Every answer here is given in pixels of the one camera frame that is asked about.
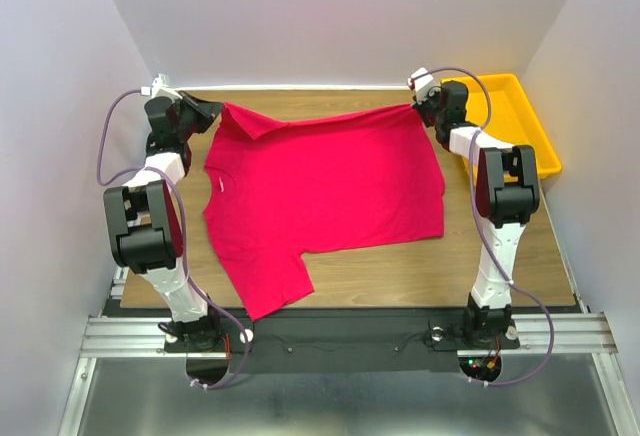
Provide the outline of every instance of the white wall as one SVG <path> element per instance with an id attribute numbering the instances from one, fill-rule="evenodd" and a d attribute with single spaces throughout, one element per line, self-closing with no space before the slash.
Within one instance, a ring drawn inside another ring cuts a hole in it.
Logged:
<path id="1" fill-rule="evenodd" d="M 115 268 L 94 179 L 104 112 L 150 73 L 112 0 L 0 14 L 0 433 L 50 435 Z M 142 156 L 143 114 L 134 100 L 117 115 L 107 170 Z"/>
<path id="2" fill-rule="evenodd" d="M 402 84 L 524 70 L 565 0 L 114 0 L 174 84 Z"/>
<path id="3" fill-rule="evenodd" d="M 568 0 L 524 76 L 564 170 L 546 185 L 584 300 L 640 412 L 640 0 Z"/>

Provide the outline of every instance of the pink garment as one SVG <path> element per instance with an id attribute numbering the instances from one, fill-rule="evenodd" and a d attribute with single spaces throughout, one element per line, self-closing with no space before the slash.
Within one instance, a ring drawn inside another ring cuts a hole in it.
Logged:
<path id="1" fill-rule="evenodd" d="M 302 253 L 444 233 L 444 179 L 407 104 L 283 123 L 226 103 L 205 171 L 209 237 L 253 320 L 313 292 Z"/>

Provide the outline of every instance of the yellow plastic container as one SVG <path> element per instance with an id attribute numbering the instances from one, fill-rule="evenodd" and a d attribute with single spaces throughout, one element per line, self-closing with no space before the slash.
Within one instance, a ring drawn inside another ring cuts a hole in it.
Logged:
<path id="1" fill-rule="evenodd" d="M 492 117 L 486 132 L 494 138 L 512 144 L 529 144 L 536 152 L 538 177 L 544 179 L 562 169 L 560 160 L 551 146 L 527 95 L 515 74 L 489 74 L 478 76 L 489 90 Z M 469 88 L 467 121 L 482 124 L 487 119 L 487 103 L 478 83 L 472 78 L 451 78 Z M 464 164 L 469 170 L 469 163 Z"/>

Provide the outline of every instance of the wooden tabletop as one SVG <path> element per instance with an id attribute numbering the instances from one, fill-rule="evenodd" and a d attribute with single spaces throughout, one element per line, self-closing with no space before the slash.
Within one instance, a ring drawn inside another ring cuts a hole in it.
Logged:
<path id="1" fill-rule="evenodd" d="M 411 101 L 409 91 L 217 91 L 195 96 L 229 101 L 282 121 L 321 118 Z M 196 283 L 220 305 L 241 307 L 211 248 L 202 216 L 211 185 L 204 160 L 217 128 L 194 135 L 191 171 L 178 185 L 187 213 L 189 266 Z M 315 292 L 292 307 L 464 306 L 480 259 L 480 240 L 470 210 L 467 173 L 459 157 L 443 150 L 428 131 L 446 181 L 445 236 L 405 244 L 305 254 Z M 515 265 L 517 284 L 549 305 L 574 298 L 544 205 L 527 227 Z M 515 305 L 534 305 L 519 294 Z M 122 307 L 163 307 L 160 296 L 130 272 Z"/>

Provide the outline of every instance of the purple cable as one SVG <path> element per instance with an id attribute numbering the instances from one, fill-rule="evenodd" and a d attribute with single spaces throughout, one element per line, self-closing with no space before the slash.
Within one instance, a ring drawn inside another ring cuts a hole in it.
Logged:
<path id="1" fill-rule="evenodd" d="M 553 320 L 551 318 L 551 313 L 549 312 L 549 310 L 547 309 L 545 304 L 535 294 L 533 294 L 530 291 L 527 291 L 526 289 L 522 289 L 522 288 L 516 286 L 515 284 L 513 284 L 513 280 L 511 280 L 509 278 L 509 275 L 504 270 L 504 268 L 500 264 L 500 261 L 498 261 L 497 256 L 493 252 L 493 248 L 489 244 L 489 241 L 487 241 L 487 238 L 484 235 L 484 233 L 482 231 L 481 224 L 480 224 L 480 214 L 478 213 L 478 208 L 476 206 L 476 188 L 475 188 L 475 185 L 473 184 L 474 183 L 474 181 L 473 181 L 473 159 L 474 159 L 473 156 L 474 156 L 474 149 L 475 149 L 475 146 L 476 146 L 476 140 L 478 139 L 478 136 L 480 136 L 480 134 L 482 133 L 482 130 L 484 130 L 489 125 L 489 123 L 491 122 L 491 115 L 492 115 L 491 97 L 489 96 L 489 91 L 487 90 L 487 87 L 484 85 L 484 83 L 482 81 L 480 81 L 480 78 L 478 78 L 475 74 L 471 73 L 470 71 L 467 71 L 466 69 L 458 68 L 458 67 L 455 67 L 455 66 L 437 68 L 437 69 L 434 69 L 433 71 L 428 71 L 428 72 L 423 73 L 423 74 L 421 74 L 419 76 L 416 76 L 415 78 L 412 78 L 411 81 L 413 82 L 413 81 L 415 81 L 417 79 L 420 79 L 420 78 L 422 78 L 424 76 L 427 76 L 428 74 L 441 73 L 441 72 L 444 72 L 444 71 L 457 71 L 459 73 L 466 74 L 467 76 L 472 78 L 476 83 L 478 83 L 478 85 L 480 86 L 480 89 L 482 89 L 482 92 L 484 93 L 484 97 L 487 100 L 487 119 L 485 120 L 485 122 L 481 126 L 479 126 L 479 130 L 475 132 L 475 134 L 471 138 L 471 144 L 469 145 L 469 190 L 471 192 L 471 213 L 473 214 L 473 221 L 475 222 L 476 229 L 478 231 L 478 235 L 480 236 L 480 239 L 482 241 L 482 245 L 487 250 L 487 253 L 489 254 L 489 257 L 491 258 L 491 261 L 493 261 L 493 264 L 495 264 L 496 268 L 498 268 L 498 272 L 500 273 L 500 276 L 502 276 L 502 279 L 504 279 L 511 286 L 511 288 L 514 291 L 516 291 L 516 292 L 518 292 L 520 294 L 523 294 L 523 295 L 527 296 L 528 298 L 532 299 L 533 301 L 535 301 L 535 303 L 538 306 L 540 306 L 540 309 L 544 313 L 544 315 L 547 318 L 547 321 L 549 323 L 549 346 L 547 348 L 547 352 L 545 353 L 542 362 L 535 369 L 533 369 L 533 371 L 531 371 L 529 374 L 526 374 L 526 375 L 524 375 L 524 376 L 522 376 L 520 378 L 512 379 L 510 381 L 493 382 L 493 383 L 489 383 L 487 381 L 480 381 L 480 380 L 477 380 L 477 379 L 470 379 L 470 381 L 476 381 L 476 382 L 478 382 L 480 384 L 483 384 L 485 386 L 494 386 L 494 387 L 512 386 L 514 384 L 522 383 L 524 381 L 527 381 L 527 380 L 533 378 L 536 374 L 538 374 L 547 365 L 547 363 L 551 359 L 551 353 L 553 352 L 553 345 L 555 343 L 555 328 L 553 326 Z"/>
<path id="2" fill-rule="evenodd" d="M 131 89 L 129 91 L 125 91 L 124 93 L 122 93 L 120 96 L 116 98 L 116 100 L 113 102 L 113 104 L 109 108 L 109 111 L 107 112 L 107 117 L 105 118 L 105 121 L 104 121 L 104 128 L 102 129 L 102 137 L 100 138 L 100 146 L 98 148 L 98 160 L 96 164 L 96 180 L 100 186 L 104 187 L 104 186 L 110 185 L 113 181 L 115 181 L 120 176 L 123 176 L 127 173 L 137 172 L 137 171 L 140 171 L 141 169 L 145 169 L 147 171 L 152 171 L 160 175 L 160 177 L 162 177 L 162 179 L 164 179 L 167 182 L 167 184 L 171 188 L 171 191 L 173 191 L 173 194 L 175 194 L 176 201 L 178 201 L 178 208 L 180 210 L 180 227 L 182 228 L 182 241 L 183 241 L 183 248 L 184 248 L 183 255 L 182 255 L 182 265 L 184 267 L 184 272 L 185 272 L 187 281 L 189 282 L 189 286 L 191 286 L 191 288 L 193 288 L 196 294 L 198 294 L 198 296 L 204 299 L 209 306 L 211 306 L 213 309 L 222 313 L 222 315 L 226 316 L 229 320 L 231 320 L 231 322 L 238 327 L 238 329 L 240 330 L 240 333 L 242 333 L 244 340 L 246 341 L 244 345 L 244 352 L 242 354 L 242 359 L 240 360 L 240 363 L 238 363 L 238 367 L 236 368 L 236 371 L 229 378 L 219 381 L 218 383 L 215 383 L 212 385 L 203 384 L 197 379 L 190 378 L 193 385 L 198 386 L 199 388 L 202 388 L 205 391 L 209 389 L 222 389 L 228 386 L 229 384 L 231 384 L 231 382 L 234 381 L 242 372 L 242 369 L 244 368 L 244 365 L 247 360 L 247 356 L 249 355 L 249 348 L 251 344 L 249 343 L 249 338 L 247 337 L 247 333 L 245 332 L 245 328 L 242 325 L 242 323 L 234 315 L 229 313 L 226 309 L 214 303 L 207 296 L 207 294 L 198 287 L 198 285 L 191 278 L 191 273 L 189 272 L 189 266 L 187 264 L 187 220 L 185 217 L 184 203 L 182 202 L 182 197 L 180 196 L 180 192 L 178 191 L 178 188 L 176 187 L 175 183 L 171 181 L 171 179 L 163 171 L 157 168 L 150 168 L 145 166 L 123 169 L 122 171 L 118 171 L 114 176 L 112 176 L 107 181 L 103 181 L 102 179 L 102 174 L 101 174 L 102 156 L 104 153 L 105 141 L 107 139 L 107 130 L 109 129 L 109 122 L 111 121 L 111 116 L 113 115 L 113 111 L 115 110 L 118 103 L 131 94 L 140 94 L 140 90 Z"/>

